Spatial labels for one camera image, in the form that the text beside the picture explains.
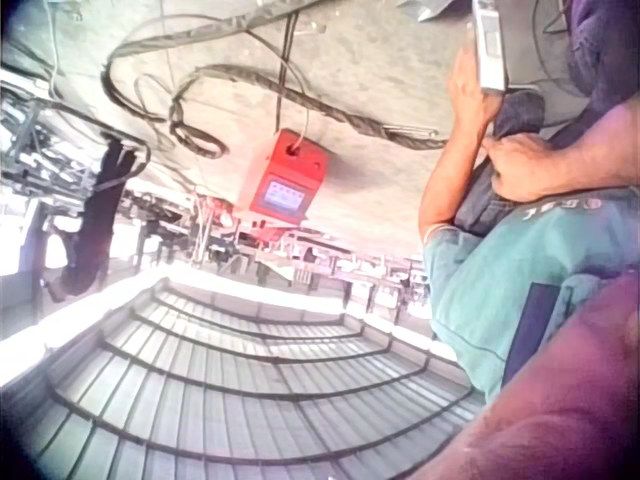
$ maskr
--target teal shirt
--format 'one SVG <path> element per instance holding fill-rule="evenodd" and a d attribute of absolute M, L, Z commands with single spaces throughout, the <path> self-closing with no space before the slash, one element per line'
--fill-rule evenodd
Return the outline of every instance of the teal shirt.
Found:
<path fill-rule="evenodd" d="M 560 287 L 542 344 L 607 279 L 640 263 L 635 188 L 546 198 L 523 205 L 485 238 L 455 227 L 424 249 L 432 328 L 473 385 L 493 400 L 531 286 Z"/>

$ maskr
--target screen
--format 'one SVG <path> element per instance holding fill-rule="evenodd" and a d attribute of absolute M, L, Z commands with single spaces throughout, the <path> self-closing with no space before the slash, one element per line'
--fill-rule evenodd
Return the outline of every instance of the screen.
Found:
<path fill-rule="evenodd" d="M 277 207 L 285 208 L 293 212 L 300 208 L 304 199 L 304 193 L 287 187 L 280 182 L 271 181 L 264 195 L 264 201 Z"/>

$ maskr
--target roof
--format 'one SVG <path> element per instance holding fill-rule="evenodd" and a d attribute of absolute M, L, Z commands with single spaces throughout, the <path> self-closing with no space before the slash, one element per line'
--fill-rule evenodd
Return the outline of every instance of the roof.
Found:
<path fill-rule="evenodd" d="M 43 470 L 92 480 L 401 478 L 482 407 L 467 386 L 342 317 L 215 303 L 226 308 L 160 289 L 49 367 L 46 395 L 20 427 Z"/>

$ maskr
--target concrete ceiling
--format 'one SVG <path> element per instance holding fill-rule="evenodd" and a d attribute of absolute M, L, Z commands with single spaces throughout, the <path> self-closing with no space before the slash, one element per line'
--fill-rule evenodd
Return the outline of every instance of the concrete ceiling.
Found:
<path fill-rule="evenodd" d="M 470 2 L 456 2 L 439 19 L 423 24 L 396 9 L 396 3 L 326 0 L 302 11 L 291 61 L 303 74 L 308 93 L 314 97 L 385 124 L 436 129 L 439 137 L 446 138 L 452 111 L 445 81 L 465 36 Z M 256 2 L 86 1 L 79 4 L 80 22 L 69 13 L 68 2 L 61 5 L 52 5 L 60 59 L 56 86 L 67 103 L 156 145 L 156 137 L 147 124 L 111 104 L 103 94 L 99 75 L 108 54 L 133 28 L 150 18 L 184 13 L 225 18 L 250 11 Z M 202 24 L 201 20 L 167 21 L 164 29 L 180 31 Z M 284 28 L 285 21 L 280 20 L 255 33 L 279 47 Z M 162 23 L 156 23 L 136 37 L 162 33 Z M 24 2 L 10 22 L 7 37 L 19 39 L 52 62 L 52 42 L 41 0 Z M 518 50 L 518 61 L 525 71 L 523 78 L 510 72 L 512 80 L 540 78 L 537 65 L 526 68 L 531 63 L 530 55 L 521 58 L 527 46 L 531 53 L 530 43 L 514 40 L 510 44 L 507 49 Z M 34 64 L 10 45 L 3 45 L 3 55 L 13 64 L 34 69 Z M 135 99 L 133 82 L 143 73 L 175 85 L 196 67 L 207 64 L 252 66 L 272 77 L 277 77 L 279 69 L 278 60 L 262 45 L 247 35 L 236 35 L 123 59 L 115 64 L 113 78 L 119 88 Z M 167 112 L 167 95 L 162 90 L 147 81 L 141 81 L 141 88 L 150 110 Z M 190 91 L 188 98 L 187 123 L 223 140 L 230 154 L 207 160 L 180 145 L 170 151 L 156 149 L 153 163 L 143 175 L 172 189 L 188 188 L 181 178 L 184 176 L 212 194 L 234 202 L 251 158 L 274 133 L 276 96 L 249 85 L 205 80 Z M 300 131 L 304 114 L 304 109 L 285 101 L 282 126 Z M 305 226 L 327 232 L 345 246 L 363 253 L 396 257 L 419 253 L 416 212 L 439 152 L 416 152 L 363 137 L 350 127 L 314 112 L 306 136 L 328 149 L 332 158 L 328 177 L 311 205 Z M 77 141 L 95 151 L 95 145 L 81 137 Z M 163 165 L 177 168 L 181 175 Z"/>

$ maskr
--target cable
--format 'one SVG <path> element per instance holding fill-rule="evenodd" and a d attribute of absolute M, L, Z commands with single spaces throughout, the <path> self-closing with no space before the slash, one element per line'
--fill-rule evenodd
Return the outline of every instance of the cable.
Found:
<path fill-rule="evenodd" d="M 288 87 L 280 87 L 276 82 L 261 73 L 250 68 L 236 65 L 209 65 L 196 69 L 193 73 L 185 77 L 183 82 L 178 86 L 173 97 L 172 108 L 181 112 L 182 107 L 180 102 L 186 92 L 194 83 L 205 77 L 230 81 L 242 81 L 274 93 L 282 91 L 283 98 L 302 107 L 318 111 L 337 122 L 346 123 L 361 135 L 385 139 L 411 150 L 439 150 L 446 144 L 446 140 L 415 138 L 405 135 L 397 130 L 390 130 L 377 120 L 360 115 L 352 115 L 344 110 L 328 105 L 296 90 L 292 90 Z"/>
<path fill-rule="evenodd" d="M 147 20 L 145 22 L 143 22 L 142 24 L 138 25 L 136 28 L 134 28 L 126 37 L 125 37 L 125 42 L 127 41 L 128 38 L 131 38 L 133 35 L 135 35 L 137 32 L 139 32 L 140 30 L 146 28 L 147 26 L 159 22 L 159 21 L 163 21 L 163 20 L 170 20 L 170 19 L 178 19 L 178 18 L 197 18 L 197 19 L 201 19 L 201 20 L 207 20 L 207 21 L 213 21 L 213 22 L 218 22 L 220 21 L 220 19 L 216 18 L 216 17 L 210 17 L 210 16 L 206 16 L 206 15 L 191 15 L 191 14 L 177 14 L 177 15 L 167 15 L 165 17 L 155 17 L 152 18 L 150 20 Z M 288 62 L 285 62 L 282 60 L 281 54 L 280 52 L 278 52 L 278 50 L 273 47 L 271 44 L 269 44 L 266 40 L 264 40 L 263 38 L 259 37 L 258 35 L 254 34 L 253 32 L 244 32 L 247 35 L 249 35 L 251 38 L 253 38 L 254 40 L 260 42 L 265 48 L 267 48 L 276 58 L 278 58 L 278 61 L 280 61 L 282 63 L 282 65 L 284 66 L 284 68 L 291 72 L 291 74 L 294 76 L 294 79 L 296 80 L 297 84 L 298 84 L 298 88 L 300 89 L 301 92 L 305 92 L 305 88 L 304 88 L 304 83 L 301 79 L 300 74 L 296 71 L 296 69 L 294 69 Z M 167 120 L 159 115 L 159 114 L 153 114 L 151 112 L 149 112 L 146 107 L 144 105 L 142 105 L 142 109 L 139 108 L 137 105 L 135 105 L 133 102 L 131 102 L 131 100 L 129 100 L 126 96 L 124 96 L 120 91 L 117 90 L 117 88 L 115 87 L 115 85 L 113 84 L 113 82 L 111 81 L 110 78 L 110 70 L 111 70 L 111 63 L 107 63 L 105 70 L 102 72 L 102 86 L 103 86 L 103 90 L 105 92 L 105 94 L 107 95 L 107 97 L 116 105 L 120 106 L 121 108 L 123 108 L 124 110 L 126 110 L 128 113 L 130 113 L 131 115 L 133 115 L 136 118 L 139 118 L 141 120 L 144 120 L 147 123 L 163 123 L 166 122 Z M 156 83 L 159 83 L 157 78 L 152 78 Z M 167 90 L 166 86 L 161 85 L 161 88 L 163 88 L 165 91 Z M 140 99 L 140 91 L 137 92 L 138 98 Z M 210 158 L 210 159 L 216 159 L 221 157 L 222 155 L 224 155 L 225 153 L 228 152 L 228 148 L 227 146 L 221 142 L 220 140 L 218 140 L 217 138 L 213 137 L 212 135 L 207 134 L 206 132 L 203 132 L 202 130 L 196 129 L 195 127 L 191 127 L 189 125 L 186 125 L 183 122 L 183 113 L 182 113 L 182 106 L 177 106 L 174 107 L 172 109 L 172 111 L 175 111 L 177 114 L 177 118 L 173 121 L 170 122 L 169 125 L 169 132 L 171 133 L 171 135 L 173 135 L 173 137 L 185 148 L 189 149 L 190 151 L 192 151 L 193 153 L 200 155 L 200 156 L 204 156 L 206 158 Z M 307 126 L 309 124 L 309 111 L 307 110 L 306 112 L 306 118 L 305 118 L 305 127 L 303 132 L 306 132 L 307 130 Z M 195 143 L 193 141 L 193 139 L 191 137 L 195 137 L 201 141 L 207 142 L 209 144 L 212 144 L 216 147 L 216 150 L 209 150 L 209 149 L 205 149 L 200 147 L 197 143 Z"/>
<path fill-rule="evenodd" d="M 49 24 L 49 36 L 51 37 L 51 49 L 53 50 L 53 70 L 49 79 L 49 95 L 55 100 L 60 100 L 56 95 L 56 77 L 58 76 L 58 68 L 60 66 L 60 57 L 58 55 L 58 40 L 56 38 L 56 30 L 54 25 L 55 17 L 51 12 L 49 0 L 42 0 L 44 9 L 47 14 L 47 23 Z"/>
<path fill-rule="evenodd" d="M 569 90 L 564 85 L 562 85 L 562 83 L 560 82 L 560 79 L 557 79 L 553 75 L 551 75 L 551 72 L 549 72 L 549 69 L 547 68 L 547 64 L 544 62 L 542 58 L 540 43 L 538 42 L 538 35 L 537 35 L 538 21 L 536 18 L 536 14 L 538 13 L 539 6 L 540 6 L 540 0 L 536 0 L 535 4 L 533 5 L 533 13 L 531 15 L 531 33 L 533 36 L 533 46 L 535 48 L 538 61 L 540 62 L 540 66 L 542 67 L 542 70 L 544 71 L 544 74 L 547 76 L 549 81 L 553 83 L 556 87 L 558 87 L 560 90 L 562 90 L 564 93 L 571 95 L 572 97 L 584 98 L 584 95 L 581 95 L 579 93 L 576 93 L 575 91 Z"/>
<path fill-rule="evenodd" d="M 281 97 L 286 98 L 289 101 L 297 103 L 298 105 L 307 109 L 306 123 L 304 132 L 309 123 L 309 110 L 316 110 L 336 121 L 347 123 L 354 128 L 358 133 L 362 135 L 382 138 L 391 142 L 394 142 L 400 146 L 410 148 L 413 150 L 439 150 L 444 147 L 446 140 L 437 140 L 433 138 L 416 138 L 403 133 L 398 129 L 387 129 L 382 123 L 377 120 L 360 116 L 352 115 L 339 108 L 328 105 L 320 100 L 309 97 L 303 88 L 302 81 L 297 78 L 295 69 L 292 69 L 287 61 L 284 60 L 283 54 L 277 52 L 277 50 L 269 45 L 265 40 L 261 39 L 250 31 L 245 31 L 248 28 L 255 28 L 259 25 L 265 25 L 282 15 L 291 13 L 305 6 L 309 6 L 313 3 L 317 3 L 319 0 L 279 0 L 277 2 L 270 3 L 264 8 L 260 8 L 255 12 L 247 15 L 241 15 L 239 17 L 232 17 L 226 20 L 219 20 L 213 17 L 204 15 L 172 15 L 166 17 L 157 17 L 149 21 L 144 22 L 140 26 L 136 27 L 127 37 L 123 40 L 123 43 L 118 46 L 110 55 L 102 72 L 101 79 L 103 90 L 107 97 L 116 105 L 126 110 L 131 115 L 140 118 L 145 121 L 153 123 L 163 123 L 165 119 L 157 114 L 151 114 L 145 112 L 135 105 L 131 100 L 120 92 L 113 81 L 111 80 L 111 68 L 113 62 L 118 58 L 123 58 L 131 55 L 137 55 L 141 53 L 147 53 L 157 51 L 165 48 L 173 48 L 175 46 L 189 45 L 206 40 L 213 40 L 222 38 L 237 33 L 246 33 L 253 39 L 259 41 L 266 46 L 272 53 L 277 55 L 281 64 L 291 71 L 298 82 L 300 91 L 291 90 L 284 85 L 281 87 L 278 83 L 273 82 L 271 79 L 255 72 L 254 70 L 246 67 L 238 67 L 233 65 L 210 65 L 207 67 L 199 68 L 192 72 L 185 79 L 180 82 L 177 87 L 177 91 L 174 92 L 172 97 L 172 105 L 169 112 L 169 132 L 170 134 L 185 148 L 189 149 L 197 155 L 204 156 L 206 158 L 215 159 L 219 158 L 228 152 L 226 145 L 215 138 L 214 136 L 191 127 L 184 123 L 184 109 L 182 101 L 185 99 L 185 94 L 200 77 L 219 78 L 229 81 L 244 81 L 246 83 L 260 86 L 269 91 L 272 91 Z M 152 37 L 141 41 L 128 41 L 135 33 L 145 28 L 147 25 L 155 23 L 159 20 L 168 20 L 171 18 L 201 18 L 216 23 L 212 25 L 205 25 L 203 27 L 197 27 L 187 32 L 178 32 L 176 34 L 164 35 L 162 37 Z M 290 35 L 293 35 L 293 29 L 289 30 Z M 209 143 L 215 147 L 215 150 L 209 150 L 198 145 L 194 139 Z"/>
<path fill-rule="evenodd" d="M 282 62 L 280 63 L 280 74 L 278 75 L 278 84 L 283 87 L 287 81 L 287 69 L 285 63 L 289 62 L 291 56 L 291 47 L 293 46 L 293 33 L 295 32 L 296 23 L 298 22 L 298 12 L 294 12 L 287 17 L 287 25 L 284 29 L 284 40 L 282 43 Z M 278 94 L 276 100 L 276 132 L 280 130 L 280 113 L 282 109 L 282 94 Z"/>
<path fill-rule="evenodd" d="M 144 78 L 148 78 L 152 80 L 156 85 L 158 85 L 165 93 L 171 95 L 171 90 L 167 87 L 162 80 L 158 79 L 155 75 L 150 73 L 143 73 L 142 75 L 138 75 L 133 82 L 133 90 L 140 101 L 140 105 L 142 109 L 149 114 L 149 109 L 144 101 L 144 97 L 142 96 L 142 91 L 140 90 L 140 81 Z M 147 125 L 153 130 L 153 133 L 156 135 L 156 147 L 161 152 L 171 152 L 176 148 L 176 144 L 164 133 L 162 133 L 158 127 L 156 127 L 153 122 L 146 122 Z"/>
<path fill-rule="evenodd" d="M 560 33 L 566 33 L 568 31 L 568 29 L 566 28 L 559 28 L 556 30 L 549 30 L 549 29 L 553 25 L 555 25 L 558 22 L 558 20 L 560 20 L 563 17 L 565 13 L 567 13 L 567 10 L 569 10 L 570 6 L 571 4 L 567 2 L 564 8 L 562 8 L 555 17 L 553 17 L 550 21 L 547 22 L 547 24 L 544 27 L 542 27 L 542 33 L 544 33 L 545 35 L 557 35 Z"/>
<path fill-rule="evenodd" d="M 267 25 L 296 10 L 302 10 L 321 1 L 323 0 L 277 0 L 247 14 L 229 17 L 211 25 L 143 40 L 123 42 L 111 53 L 110 58 L 130 57 L 167 48 L 217 40 Z"/>

